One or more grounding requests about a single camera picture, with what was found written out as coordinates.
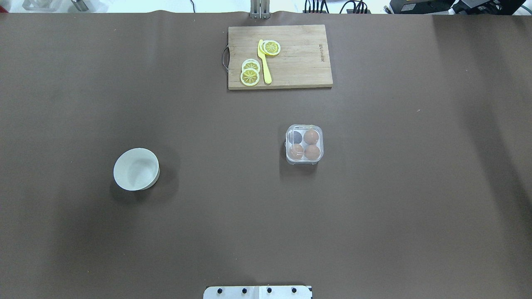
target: table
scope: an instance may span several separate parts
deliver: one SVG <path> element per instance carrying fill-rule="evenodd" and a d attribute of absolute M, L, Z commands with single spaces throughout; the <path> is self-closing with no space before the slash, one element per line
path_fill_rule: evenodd
<path fill-rule="evenodd" d="M 229 26 L 327 27 L 331 89 L 229 91 Z M 532 293 L 532 19 L 0 15 L 4 298 Z M 315 166 L 284 158 L 323 129 Z M 161 165 L 125 192 L 115 160 Z"/>

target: egg carton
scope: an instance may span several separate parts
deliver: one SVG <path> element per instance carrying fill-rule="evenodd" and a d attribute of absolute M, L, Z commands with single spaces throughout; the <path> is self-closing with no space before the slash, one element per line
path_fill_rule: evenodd
<path fill-rule="evenodd" d="M 323 157 L 323 131 L 313 124 L 293 124 L 286 130 L 286 161 L 316 164 Z"/>
<path fill-rule="evenodd" d="M 312 286 L 213 286 L 203 299 L 312 299 Z"/>

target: yellow knife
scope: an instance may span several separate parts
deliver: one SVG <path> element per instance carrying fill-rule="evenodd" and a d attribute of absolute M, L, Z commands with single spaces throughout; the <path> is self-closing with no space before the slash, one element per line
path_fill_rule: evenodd
<path fill-rule="evenodd" d="M 270 69 L 268 69 L 268 64 L 266 63 L 266 55 L 261 50 L 262 40 L 259 40 L 259 45 L 257 46 L 257 56 L 262 59 L 262 73 L 264 75 L 264 83 L 271 83 Z"/>

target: cutting board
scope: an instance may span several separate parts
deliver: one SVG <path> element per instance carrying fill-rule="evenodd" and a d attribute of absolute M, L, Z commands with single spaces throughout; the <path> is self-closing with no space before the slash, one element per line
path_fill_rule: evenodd
<path fill-rule="evenodd" d="M 266 56 L 272 82 L 264 83 L 262 61 L 257 56 L 259 39 L 276 40 L 277 56 Z M 332 87 L 333 76 L 325 25 L 229 27 L 229 89 L 276 89 Z M 245 86 L 240 81 L 242 63 L 261 64 L 260 81 Z"/>

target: knife handle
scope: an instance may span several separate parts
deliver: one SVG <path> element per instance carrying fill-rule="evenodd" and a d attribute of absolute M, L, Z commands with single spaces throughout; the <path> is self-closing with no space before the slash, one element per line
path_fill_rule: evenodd
<path fill-rule="evenodd" d="M 270 75 L 270 69 L 268 68 L 268 64 L 266 63 L 266 57 L 262 58 L 262 73 L 264 74 L 264 83 L 270 84 L 271 75 Z"/>

